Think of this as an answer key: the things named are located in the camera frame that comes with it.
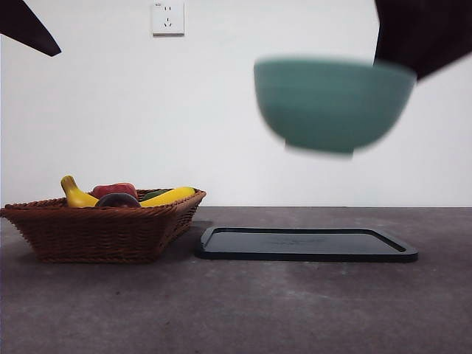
wicker basket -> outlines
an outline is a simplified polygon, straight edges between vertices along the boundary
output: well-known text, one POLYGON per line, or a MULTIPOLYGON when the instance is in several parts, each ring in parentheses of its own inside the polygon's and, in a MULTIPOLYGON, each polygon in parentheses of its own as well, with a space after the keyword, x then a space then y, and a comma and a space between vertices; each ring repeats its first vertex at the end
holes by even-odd
MULTIPOLYGON (((139 199, 155 190, 138 190, 139 199)), ((146 208, 69 208, 66 199, 0 210, 46 263, 149 263, 187 231, 206 193, 146 208)))

gray concrete table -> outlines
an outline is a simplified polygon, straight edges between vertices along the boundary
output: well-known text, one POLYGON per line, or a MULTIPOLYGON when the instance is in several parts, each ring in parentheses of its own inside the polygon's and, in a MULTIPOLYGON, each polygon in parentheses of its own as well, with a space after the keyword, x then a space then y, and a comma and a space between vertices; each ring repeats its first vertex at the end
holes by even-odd
POLYGON ((472 353, 472 209, 201 207, 149 265, 42 264, 1 237, 2 354, 472 353), (210 226, 365 227, 415 263, 201 260, 210 226))

teal ceramic bowl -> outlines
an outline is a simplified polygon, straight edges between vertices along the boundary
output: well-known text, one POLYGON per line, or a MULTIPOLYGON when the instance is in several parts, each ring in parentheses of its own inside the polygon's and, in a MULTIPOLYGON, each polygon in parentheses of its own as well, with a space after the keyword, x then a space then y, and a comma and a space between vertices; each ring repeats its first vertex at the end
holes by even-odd
POLYGON ((352 153, 395 124, 416 74, 387 62, 266 58, 254 81, 264 120, 287 144, 352 153))

banana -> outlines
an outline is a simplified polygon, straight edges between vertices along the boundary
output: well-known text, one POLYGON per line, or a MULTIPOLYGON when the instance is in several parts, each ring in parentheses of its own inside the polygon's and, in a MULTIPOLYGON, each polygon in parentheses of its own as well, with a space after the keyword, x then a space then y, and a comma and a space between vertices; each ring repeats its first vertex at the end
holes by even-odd
POLYGON ((60 186, 64 190, 67 197, 67 205, 73 208, 95 207, 98 199, 82 192, 77 187, 72 176, 64 176, 60 180, 60 186))
POLYGON ((141 207, 158 207, 160 205, 170 204, 174 201, 189 197, 194 194, 195 190, 192 187, 179 187, 161 195, 157 195, 154 198, 142 201, 140 204, 141 207))

electrical outlet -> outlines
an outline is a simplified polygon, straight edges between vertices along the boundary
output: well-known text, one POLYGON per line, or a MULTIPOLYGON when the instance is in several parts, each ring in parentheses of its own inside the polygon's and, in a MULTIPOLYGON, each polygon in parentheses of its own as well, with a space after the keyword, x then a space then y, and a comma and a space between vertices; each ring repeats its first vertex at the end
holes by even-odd
POLYGON ((184 35, 184 1, 163 0, 151 7, 153 36, 184 35))

